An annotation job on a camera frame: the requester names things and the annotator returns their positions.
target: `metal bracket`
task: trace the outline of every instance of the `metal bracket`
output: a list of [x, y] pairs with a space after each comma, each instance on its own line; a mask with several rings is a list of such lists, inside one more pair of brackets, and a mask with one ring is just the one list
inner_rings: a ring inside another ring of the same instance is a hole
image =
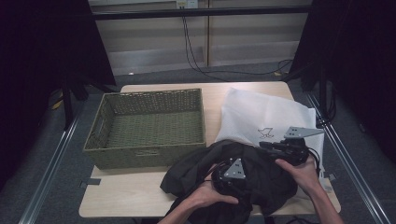
[[100, 185], [101, 180], [102, 179], [89, 178], [87, 182], [81, 181], [79, 183], [79, 187], [82, 189], [86, 189], [89, 185]]
[[324, 131], [321, 129], [289, 127], [284, 137], [289, 139], [296, 139], [296, 138], [304, 138], [307, 136], [312, 136], [320, 133], [324, 133]]
[[224, 173], [224, 177], [235, 178], [235, 179], [245, 179], [246, 176], [245, 176], [244, 168], [242, 167], [242, 160], [237, 159], [231, 165], [231, 167]]
[[334, 181], [337, 179], [337, 176], [335, 174], [329, 174], [329, 180]]

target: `electrical outlet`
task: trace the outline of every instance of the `electrical outlet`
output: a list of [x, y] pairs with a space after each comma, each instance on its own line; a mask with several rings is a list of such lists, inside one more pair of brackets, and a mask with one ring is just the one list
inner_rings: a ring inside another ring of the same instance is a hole
[[187, 0], [187, 8], [198, 8], [198, 0]]
[[187, 0], [176, 0], [176, 8], [187, 8]]

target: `black device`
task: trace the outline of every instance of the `black device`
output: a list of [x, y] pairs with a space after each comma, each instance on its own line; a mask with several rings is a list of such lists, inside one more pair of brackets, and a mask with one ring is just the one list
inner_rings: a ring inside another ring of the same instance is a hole
[[320, 133], [323, 133], [320, 129], [290, 127], [284, 136], [285, 140], [280, 143], [260, 142], [258, 150], [274, 160], [282, 159], [293, 166], [298, 166], [305, 163], [310, 154], [304, 138]]
[[259, 149], [270, 158], [282, 159], [293, 166], [305, 163], [309, 156], [309, 148], [303, 138], [285, 139], [280, 143], [260, 142]]
[[230, 158], [222, 162], [212, 173], [212, 182], [216, 191], [224, 195], [232, 195], [236, 198], [244, 196], [246, 175], [242, 165], [242, 159]]
[[[284, 135], [285, 140], [280, 141], [280, 143], [260, 142], [260, 146], [256, 148], [274, 160], [282, 159], [293, 166], [298, 166], [305, 163], [311, 153], [310, 148], [305, 144], [304, 138], [319, 133], [323, 133], [323, 131], [290, 127]], [[314, 158], [317, 163], [317, 173], [319, 174], [320, 158], [315, 155]], [[245, 195], [247, 175], [245, 174], [242, 159], [230, 158], [229, 161], [221, 162], [213, 169], [213, 186], [220, 194], [242, 198]]]

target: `person's left hand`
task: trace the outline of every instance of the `person's left hand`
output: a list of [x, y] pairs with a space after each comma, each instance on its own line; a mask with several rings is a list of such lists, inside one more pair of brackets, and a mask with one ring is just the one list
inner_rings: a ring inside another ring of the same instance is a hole
[[198, 207], [207, 207], [213, 203], [224, 202], [238, 204], [238, 200], [229, 195], [219, 194], [213, 187], [211, 181], [212, 174], [209, 174], [204, 183], [202, 183], [195, 192], [190, 195], [188, 200], [192, 200], [197, 204]]

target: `wall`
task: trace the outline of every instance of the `wall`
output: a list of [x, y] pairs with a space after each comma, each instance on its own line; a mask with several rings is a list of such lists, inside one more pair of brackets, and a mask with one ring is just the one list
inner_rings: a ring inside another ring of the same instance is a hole
[[[199, 1], [199, 7], [310, 5], [308, 0]], [[93, 12], [176, 8], [176, 1], [94, 6]], [[199, 66], [277, 62], [293, 58], [306, 14], [187, 18]], [[98, 21], [115, 75], [190, 67], [181, 18]]]

